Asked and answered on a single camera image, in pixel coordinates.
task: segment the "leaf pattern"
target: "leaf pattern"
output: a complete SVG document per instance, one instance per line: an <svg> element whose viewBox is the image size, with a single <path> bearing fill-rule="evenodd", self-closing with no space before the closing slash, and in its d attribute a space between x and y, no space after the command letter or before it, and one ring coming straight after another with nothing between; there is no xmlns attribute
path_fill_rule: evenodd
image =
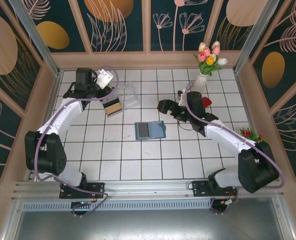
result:
<svg viewBox="0 0 296 240"><path fill-rule="evenodd" d="M41 20L49 11L49 0L22 0L30 17L34 20Z"/></svg>

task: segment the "white tiled floor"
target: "white tiled floor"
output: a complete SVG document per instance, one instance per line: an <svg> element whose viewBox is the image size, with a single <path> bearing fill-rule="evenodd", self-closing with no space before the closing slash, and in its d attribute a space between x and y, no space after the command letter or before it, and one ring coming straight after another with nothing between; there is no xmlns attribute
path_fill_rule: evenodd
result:
<svg viewBox="0 0 296 240"><path fill-rule="evenodd" d="M68 164L87 175L88 180L161 180L195 179L235 166L236 159L216 142L157 111L163 99L177 100L176 92L194 81L198 69L118 70L121 82L132 81L140 96L141 107L107 117L100 102L92 102L68 129L62 142ZM66 71L59 89L55 110L75 72ZM213 102L207 108L228 127L239 132L248 126L239 90L231 69L215 71L207 82ZM136 141L134 123L164 121L164 139Z"/></svg>

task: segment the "wall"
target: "wall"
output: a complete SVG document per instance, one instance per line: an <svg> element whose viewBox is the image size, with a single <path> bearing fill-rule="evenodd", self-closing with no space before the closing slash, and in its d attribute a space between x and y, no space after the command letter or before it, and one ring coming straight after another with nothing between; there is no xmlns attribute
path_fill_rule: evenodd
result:
<svg viewBox="0 0 296 240"><path fill-rule="evenodd" d="M296 0L277 9L239 79L256 128L286 175L283 192L296 222Z"/></svg>
<svg viewBox="0 0 296 240"><path fill-rule="evenodd" d="M24 136L43 121L54 75L0 0L0 227L26 173Z"/></svg>
<svg viewBox="0 0 296 240"><path fill-rule="evenodd" d="M25 6L58 66L75 69L192 67L199 43L215 40L232 67L266 0L30 2Z"/></svg>

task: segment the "white vase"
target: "white vase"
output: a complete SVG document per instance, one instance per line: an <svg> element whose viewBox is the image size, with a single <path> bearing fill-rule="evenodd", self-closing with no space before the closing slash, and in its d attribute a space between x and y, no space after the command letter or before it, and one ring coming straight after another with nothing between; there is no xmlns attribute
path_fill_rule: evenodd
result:
<svg viewBox="0 0 296 240"><path fill-rule="evenodd" d="M208 80L207 77L208 75L203 75L202 73L199 73L193 87L191 88L191 91L203 93L206 89L206 83Z"/></svg>

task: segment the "flower line drawing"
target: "flower line drawing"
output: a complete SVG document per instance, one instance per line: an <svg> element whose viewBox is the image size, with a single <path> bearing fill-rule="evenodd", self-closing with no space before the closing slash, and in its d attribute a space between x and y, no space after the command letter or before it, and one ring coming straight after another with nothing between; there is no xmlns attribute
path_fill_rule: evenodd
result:
<svg viewBox="0 0 296 240"><path fill-rule="evenodd" d="M200 5L207 3L208 0L174 0L174 4L176 5L176 11L174 13L174 25L173 25L173 51L176 50L176 23L177 23L177 15L178 8L186 5Z"/></svg>
<svg viewBox="0 0 296 240"><path fill-rule="evenodd" d="M187 18L187 13L182 13L179 16L180 25L183 33L183 40L182 40L182 51L184 51L184 39L186 34L194 34L198 32L204 31L202 13L195 14L192 13Z"/></svg>
<svg viewBox="0 0 296 240"><path fill-rule="evenodd" d="M160 16L157 13L153 14L153 21L158 29L159 43L160 43L161 51L163 51L163 48L162 48L161 38L160 38L160 29L165 29L165 28L171 27L173 24L170 20L171 19L170 19L168 13L167 14L162 13L162 14L160 14Z"/></svg>

